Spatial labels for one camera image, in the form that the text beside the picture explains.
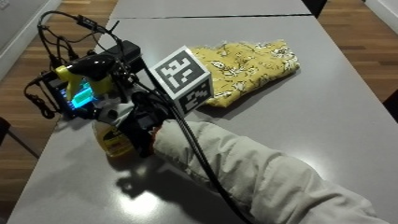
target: yellow patterned fabric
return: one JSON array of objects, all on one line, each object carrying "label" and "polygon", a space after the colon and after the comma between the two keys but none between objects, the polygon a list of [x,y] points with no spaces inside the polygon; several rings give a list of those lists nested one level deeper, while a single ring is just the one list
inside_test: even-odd
[{"label": "yellow patterned fabric", "polygon": [[244,94],[298,68],[298,60],[284,40],[272,43],[225,43],[193,47],[192,52],[212,73],[215,98],[207,104],[227,107]]}]

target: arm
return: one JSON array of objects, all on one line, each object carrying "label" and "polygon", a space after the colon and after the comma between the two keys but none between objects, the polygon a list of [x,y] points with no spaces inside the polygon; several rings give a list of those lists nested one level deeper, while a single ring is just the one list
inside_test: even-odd
[{"label": "arm", "polygon": [[[362,196],[325,181],[304,161],[211,123],[191,122],[189,126],[221,185],[261,223],[388,223],[376,217]],[[164,122],[153,148],[199,184],[212,188],[173,120]]]}]

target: white sleeve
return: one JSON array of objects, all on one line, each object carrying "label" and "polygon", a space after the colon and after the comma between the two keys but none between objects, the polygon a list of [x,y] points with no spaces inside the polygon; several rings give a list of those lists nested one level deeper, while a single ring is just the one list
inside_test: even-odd
[{"label": "white sleeve", "polygon": [[[215,124],[191,122],[189,126],[221,185],[260,223],[388,223],[376,217],[362,196],[325,181],[304,161]],[[213,189],[173,120],[164,122],[153,147],[200,185]]]}]

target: wooden floor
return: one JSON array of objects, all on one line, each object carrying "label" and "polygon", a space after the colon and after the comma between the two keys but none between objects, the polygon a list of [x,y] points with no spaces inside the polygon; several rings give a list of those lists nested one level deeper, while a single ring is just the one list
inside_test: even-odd
[{"label": "wooden floor", "polygon": [[[100,24],[107,24],[116,3],[117,0],[64,0],[59,10],[84,14]],[[385,100],[398,89],[398,35],[361,0],[330,0],[320,22],[377,97]],[[71,39],[87,33],[85,29],[63,17],[52,17],[48,25]],[[95,42],[88,39],[77,47],[83,55],[95,47]],[[0,116],[10,120],[40,149],[45,147],[56,119],[41,117],[37,108],[26,99],[23,89],[47,68],[48,56],[36,37],[0,83]],[[10,215],[35,163],[36,160],[24,149],[7,139],[0,150],[0,217]]]}]

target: gray table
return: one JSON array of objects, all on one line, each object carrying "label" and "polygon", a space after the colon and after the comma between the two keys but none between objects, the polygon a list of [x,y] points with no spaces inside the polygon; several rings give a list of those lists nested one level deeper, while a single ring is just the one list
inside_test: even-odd
[{"label": "gray table", "polygon": [[301,0],[120,0],[111,19],[278,14],[312,12]]},{"label": "gray table", "polygon": [[[203,108],[188,119],[208,119],[297,156],[369,198],[382,219],[398,219],[398,125],[316,19],[123,20],[115,34],[143,47],[148,65],[181,45],[285,38],[301,61],[297,74],[231,109]],[[112,169],[89,124],[68,125],[49,138],[10,224],[240,223],[219,197],[156,157]]]}]

